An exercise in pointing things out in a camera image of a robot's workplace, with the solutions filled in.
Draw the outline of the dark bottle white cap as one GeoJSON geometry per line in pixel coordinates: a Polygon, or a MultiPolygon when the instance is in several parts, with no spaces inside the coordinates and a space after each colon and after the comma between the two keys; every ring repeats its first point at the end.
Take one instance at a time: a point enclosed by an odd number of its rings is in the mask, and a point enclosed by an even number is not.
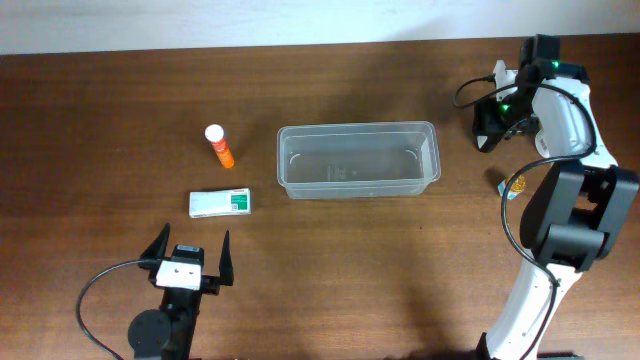
{"type": "Polygon", "coordinates": [[[485,135],[476,136],[477,148],[482,153],[489,153],[493,150],[494,145],[491,142],[491,138],[485,135]]]}

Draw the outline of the small jar gold lid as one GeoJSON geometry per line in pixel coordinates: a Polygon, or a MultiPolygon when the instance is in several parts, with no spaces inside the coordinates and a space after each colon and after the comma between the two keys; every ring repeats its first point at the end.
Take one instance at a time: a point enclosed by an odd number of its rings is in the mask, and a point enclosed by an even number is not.
{"type": "Polygon", "coordinates": [[[513,177],[513,175],[505,177],[499,183],[499,185],[497,187],[497,191],[498,191],[499,196],[502,197],[504,194],[507,194],[507,199],[508,200],[515,199],[526,188],[525,177],[523,175],[520,175],[514,180],[514,182],[512,183],[511,187],[509,188],[509,190],[506,190],[506,186],[507,186],[508,182],[510,181],[510,179],[512,177],[513,177]]]}

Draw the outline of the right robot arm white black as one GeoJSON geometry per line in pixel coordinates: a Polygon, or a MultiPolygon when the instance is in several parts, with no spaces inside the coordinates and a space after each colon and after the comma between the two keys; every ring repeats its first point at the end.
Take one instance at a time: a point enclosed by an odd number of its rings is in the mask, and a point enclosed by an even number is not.
{"type": "Polygon", "coordinates": [[[498,61],[495,91],[473,101],[472,133],[488,153],[504,139],[533,133],[549,172],[509,242],[523,262],[498,321],[477,346],[481,359],[535,359],[568,290],[616,242],[639,191],[639,177],[618,166],[599,134],[582,65],[559,58],[555,36],[528,38],[519,67],[498,61]]]}

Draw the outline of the white spray bottle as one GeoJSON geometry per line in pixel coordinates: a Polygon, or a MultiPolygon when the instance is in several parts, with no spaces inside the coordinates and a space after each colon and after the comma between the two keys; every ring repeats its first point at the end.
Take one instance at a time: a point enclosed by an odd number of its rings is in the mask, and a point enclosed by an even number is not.
{"type": "Polygon", "coordinates": [[[549,150],[548,150],[548,146],[545,142],[545,137],[544,137],[544,130],[541,129],[535,136],[535,147],[537,152],[543,157],[543,158],[548,158],[549,157],[549,150]]]}

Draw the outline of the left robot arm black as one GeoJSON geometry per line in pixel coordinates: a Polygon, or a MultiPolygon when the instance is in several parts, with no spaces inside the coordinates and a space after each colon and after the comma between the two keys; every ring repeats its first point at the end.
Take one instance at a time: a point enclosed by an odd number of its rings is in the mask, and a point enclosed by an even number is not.
{"type": "Polygon", "coordinates": [[[136,359],[189,360],[202,297],[217,296],[221,287],[234,284],[229,233],[216,276],[203,273],[200,247],[177,245],[167,256],[169,235],[165,225],[140,255],[139,267],[149,272],[149,282],[163,296],[158,308],[139,313],[129,325],[127,338],[136,359]]]}

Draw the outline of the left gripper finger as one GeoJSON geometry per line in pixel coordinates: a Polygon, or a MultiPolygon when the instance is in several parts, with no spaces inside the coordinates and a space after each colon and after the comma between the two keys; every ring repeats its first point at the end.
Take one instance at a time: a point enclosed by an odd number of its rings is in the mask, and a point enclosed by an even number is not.
{"type": "Polygon", "coordinates": [[[169,242],[170,224],[166,223],[159,235],[141,253],[141,260],[162,260],[165,258],[166,248],[169,242]]]}
{"type": "Polygon", "coordinates": [[[226,231],[219,260],[219,283],[221,286],[234,284],[234,269],[230,251],[230,232],[226,231]]]}

